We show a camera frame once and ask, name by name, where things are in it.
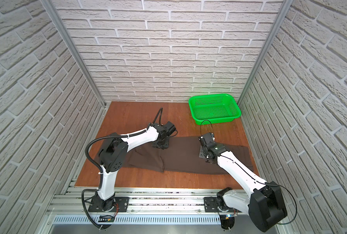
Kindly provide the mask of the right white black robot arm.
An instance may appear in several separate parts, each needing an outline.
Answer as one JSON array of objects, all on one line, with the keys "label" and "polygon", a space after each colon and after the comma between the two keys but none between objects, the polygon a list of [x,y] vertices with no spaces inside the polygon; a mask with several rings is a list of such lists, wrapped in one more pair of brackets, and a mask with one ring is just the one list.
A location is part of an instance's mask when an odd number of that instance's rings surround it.
[{"label": "right white black robot arm", "polygon": [[245,193],[241,194],[227,187],[216,197],[205,198],[219,212],[239,211],[247,214],[253,224],[266,232],[287,215],[287,209],[280,185],[267,182],[246,167],[229,147],[215,142],[213,133],[201,135],[200,157],[217,164],[231,175]]}]

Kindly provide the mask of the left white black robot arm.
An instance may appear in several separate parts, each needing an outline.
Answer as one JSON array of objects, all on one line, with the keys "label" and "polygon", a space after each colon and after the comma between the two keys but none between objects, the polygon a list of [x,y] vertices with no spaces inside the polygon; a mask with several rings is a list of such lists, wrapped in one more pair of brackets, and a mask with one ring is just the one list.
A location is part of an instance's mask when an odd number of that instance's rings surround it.
[{"label": "left white black robot arm", "polygon": [[[99,169],[100,182],[86,211],[109,212],[113,209],[118,211],[120,206],[115,198],[115,181],[127,153],[149,142],[153,143],[152,147],[167,149],[171,135],[176,131],[175,125],[171,122],[165,125],[150,123],[147,128],[137,132],[123,135],[112,133],[89,142],[85,148],[85,155]],[[98,141],[103,142],[98,152],[99,162],[92,159],[89,154],[90,147]]]}]

